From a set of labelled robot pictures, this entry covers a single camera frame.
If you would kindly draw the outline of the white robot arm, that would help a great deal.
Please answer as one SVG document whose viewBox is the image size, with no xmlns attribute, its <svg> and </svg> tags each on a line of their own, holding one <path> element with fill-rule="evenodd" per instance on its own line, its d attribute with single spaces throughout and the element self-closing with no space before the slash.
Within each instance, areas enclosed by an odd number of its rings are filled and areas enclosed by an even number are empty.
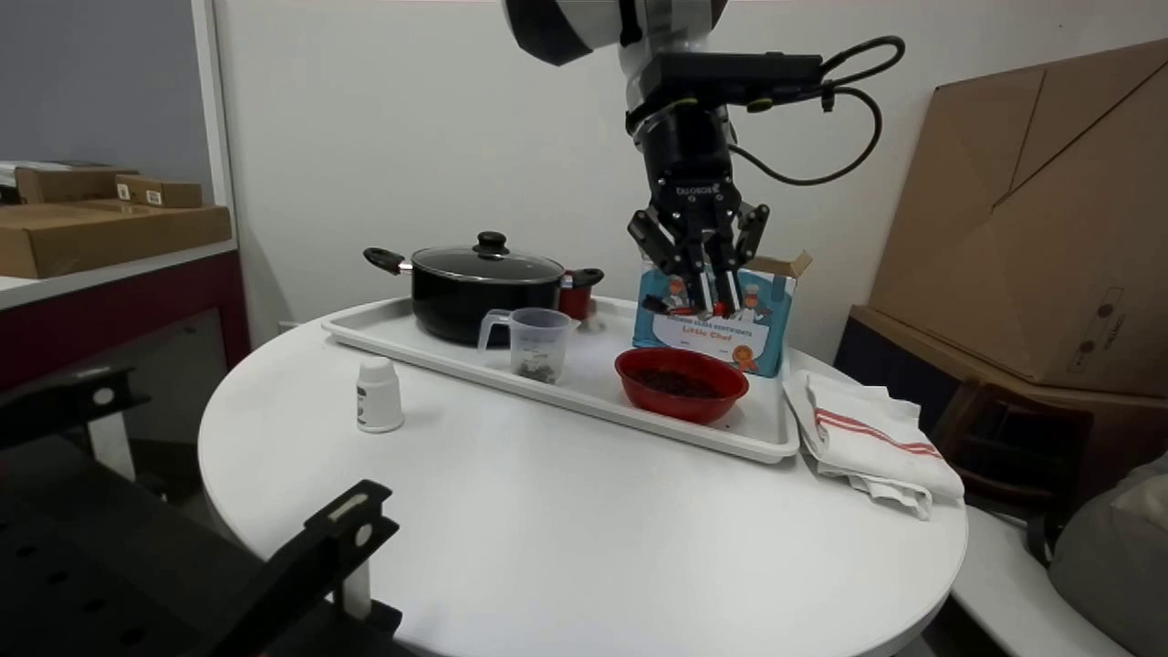
<svg viewBox="0 0 1168 657">
<path fill-rule="evenodd" d="M 505 0 L 514 43 L 547 66 L 620 52 L 626 121 L 650 181 L 650 203 L 632 214 L 629 232 L 660 273 L 679 276 L 694 314 L 715 319 L 741 312 L 736 270 L 766 226 L 766 213 L 733 187 L 718 85 L 687 90 L 705 66 L 699 43 L 722 7 L 728 0 Z"/>
</svg>

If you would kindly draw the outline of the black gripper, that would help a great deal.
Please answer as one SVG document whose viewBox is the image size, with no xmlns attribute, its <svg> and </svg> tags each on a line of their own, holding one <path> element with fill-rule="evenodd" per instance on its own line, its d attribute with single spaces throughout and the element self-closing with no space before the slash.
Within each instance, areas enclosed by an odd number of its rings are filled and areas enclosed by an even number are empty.
<svg viewBox="0 0 1168 657">
<path fill-rule="evenodd" d="M 761 253 L 766 203 L 749 203 L 733 187 L 728 114 L 672 103 L 637 129 L 648 161 L 650 203 L 629 221 L 637 243 L 670 273 L 690 273 L 694 305 L 711 319 L 722 276 L 728 314 L 741 312 L 741 265 Z"/>
</svg>

